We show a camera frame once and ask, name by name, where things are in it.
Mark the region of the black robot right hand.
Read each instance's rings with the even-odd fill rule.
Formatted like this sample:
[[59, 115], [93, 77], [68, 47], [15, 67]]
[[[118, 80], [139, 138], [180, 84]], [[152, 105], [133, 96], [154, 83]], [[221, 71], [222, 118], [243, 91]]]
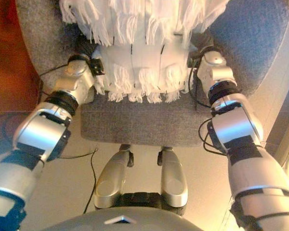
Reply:
[[217, 51], [222, 53], [219, 47], [214, 46], [213, 38], [206, 34], [192, 34], [187, 48], [187, 67], [192, 67], [192, 63], [200, 59], [207, 52]]

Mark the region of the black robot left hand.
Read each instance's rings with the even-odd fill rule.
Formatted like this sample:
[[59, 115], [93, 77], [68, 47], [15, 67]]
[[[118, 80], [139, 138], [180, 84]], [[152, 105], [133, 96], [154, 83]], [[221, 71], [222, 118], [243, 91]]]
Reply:
[[97, 49], [99, 44], [95, 43], [94, 40], [88, 40], [84, 35], [79, 35], [75, 43], [75, 53], [84, 54], [92, 59], [92, 55]]

